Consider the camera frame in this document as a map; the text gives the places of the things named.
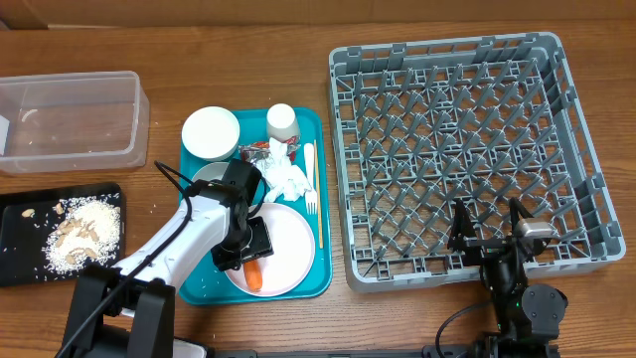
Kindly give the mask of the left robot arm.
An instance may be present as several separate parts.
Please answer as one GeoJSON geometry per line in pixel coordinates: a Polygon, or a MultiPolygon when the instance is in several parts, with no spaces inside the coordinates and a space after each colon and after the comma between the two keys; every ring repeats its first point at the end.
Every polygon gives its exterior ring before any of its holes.
{"type": "Polygon", "coordinates": [[[210,357],[175,335],[175,298],[199,261],[220,271],[272,254],[264,221],[250,208],[259,172],[198,180],[174,216],[111,268],[88,267],[76,284],[61,357],[210,357]]]}

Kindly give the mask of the white bowl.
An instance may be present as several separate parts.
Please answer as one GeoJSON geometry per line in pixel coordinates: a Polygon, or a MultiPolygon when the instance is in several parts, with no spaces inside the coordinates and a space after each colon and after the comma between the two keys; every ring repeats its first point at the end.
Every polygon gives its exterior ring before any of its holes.
{"type": "Polygon", "coordinates": [[[181,140],[192,155],[207,161],[221,161],[235,153],[239,135],[239,121],[232,112],[219,106],[206,106],[185,120],[181,140]]]}

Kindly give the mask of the orange carrot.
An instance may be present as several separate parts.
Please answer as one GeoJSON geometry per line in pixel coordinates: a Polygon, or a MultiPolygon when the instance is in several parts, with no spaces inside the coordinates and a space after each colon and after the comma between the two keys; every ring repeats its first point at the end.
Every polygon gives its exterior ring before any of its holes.
{"type": "Polygon", "coordinates": [[[250,291],[260,291],[263,285],[262,273],[257,260],[245,263],[242,266],[246,285],[250,291]]]}

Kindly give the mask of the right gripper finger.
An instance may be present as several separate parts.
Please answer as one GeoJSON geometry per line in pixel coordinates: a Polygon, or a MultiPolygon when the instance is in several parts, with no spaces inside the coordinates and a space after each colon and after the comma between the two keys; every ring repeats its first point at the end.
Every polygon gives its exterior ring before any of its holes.
{"type": "Polygon", "coordinates": [[[463,251],[467,247],[466,240],[475,239],[477,235],[464,202],[461,199],[455,199],[454,203],[455,212],[447,248],[456,252],[463,251]]]}
{"type": "Polygon", "coordinates": [[[518,198],[510,198],[508,204],[510,209],[511,229],[512,232],[515,233],[520,221],[522,219],[533,218],[533,215],[518,198]]]}

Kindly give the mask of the grey bowl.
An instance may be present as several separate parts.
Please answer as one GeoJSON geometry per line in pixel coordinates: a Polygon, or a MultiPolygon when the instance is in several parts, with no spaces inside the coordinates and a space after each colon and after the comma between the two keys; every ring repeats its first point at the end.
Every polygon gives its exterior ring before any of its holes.
{"type": "Polygon", "coordinates": [[[228,162],[213,162],[207,164],[197,171],[197,173],[193,176],[192,181],[196,182],[198,180],[222,180],[228,167],[228,162]]]}

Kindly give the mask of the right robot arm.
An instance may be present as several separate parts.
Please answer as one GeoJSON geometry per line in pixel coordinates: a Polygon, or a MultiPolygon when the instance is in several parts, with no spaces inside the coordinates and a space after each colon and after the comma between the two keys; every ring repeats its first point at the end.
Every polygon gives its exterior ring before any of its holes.
{"type": "Polygon", "coordinates": [[[508,203],[512,231],[502,238],[479,240],[464,203],[455,201],[455,214],[447,248],[459,252],[464,262],[479,269],[480,281],[490,299],[473,304],[451,315],[438,328],[435,350],[443,357],[443,330],[463,314],[491,305],[498,330],[483,332],[455,357],[557,357],[559,325],[568,306],[567,297],[557,288],[530,284],[524,263],[541,254],[556,237],[548,222],[534,217],[513,198],[508,203]]]}

